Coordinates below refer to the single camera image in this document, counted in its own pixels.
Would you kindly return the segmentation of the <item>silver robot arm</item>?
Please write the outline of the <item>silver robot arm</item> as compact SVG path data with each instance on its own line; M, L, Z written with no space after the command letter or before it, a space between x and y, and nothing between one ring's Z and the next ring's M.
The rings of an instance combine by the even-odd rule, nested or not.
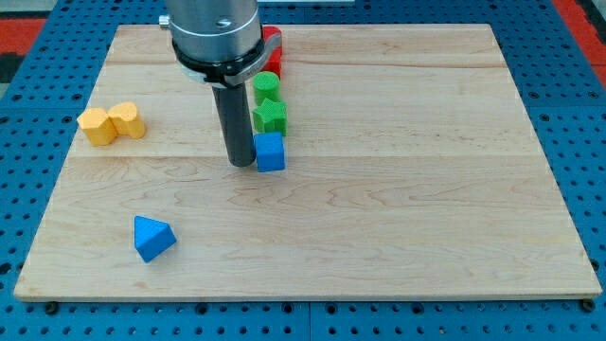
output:
M263 36L256 0L166 0L168 28L178 62L193 78L234 88L254 77L282 46Z

